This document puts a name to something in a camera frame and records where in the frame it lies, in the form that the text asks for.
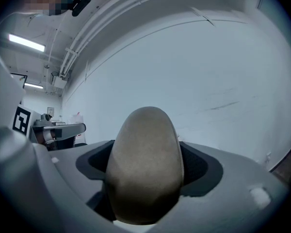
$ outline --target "white wall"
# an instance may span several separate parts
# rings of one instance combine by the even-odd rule
[[[58,96],[48,95],[46,93],[35,91],[31,87],[25,88],[26,94],[22,104],[40,114],[46,114],[48,107],[54,107],[54,117],[52,121],[61,121],[61,99]]]
[[[268,3],[269,14],[272,19],[276,20],[275,23],[280,23],[281,29],[265,16],[262,11],[257,9],[259,0],[245,0],[244,11],[251,19],[252,23],[265,32],[273,46],[277,48],[281,58],[286,61],[286,68],[288,68],[291,73],[291,21],[279,2],[276,0],[268,0],[265,2]],[[277,158],[280,159],[284,157],[285,152],[282,151],[278,154],[279,156]]]
[[[272,168],[291,148],[291,56],[285,55],[291,50],[282,46],[282,53],[222,1],[195,4],[215,26],[183,4],[162,1],[155,9],[149,3],[149,14],[141,5],[108,26],[76,63],[63,95],[64,118],[80,111],[87,142],[94,143],[115,139],[133,110],[157,106],[182,140]],[[173,6],[175,13],[158,16]],[[146,26],[131,28],[132,18],[151,13],[156,18]]]

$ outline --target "ceiling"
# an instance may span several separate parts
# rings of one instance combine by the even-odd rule
[[[10,15],[0,25],[0,55],[2,59],[11,72],[26,74],[28,82],[42,85],[46,89],[47,70],[44,66],[49,63],[48,78],[50,79],[50,73],[60,69],[66,53],[65,48],[70,46],[74,37],[92,14],[107,1],[109,0],[92,0],[77,17],[73,17],[71,11],[51,17]],[[45,45],[45,52],[10,42],[8,40],[9,33]],[[54,87],[48,84],[46,92],[53,92],[53,90]]]

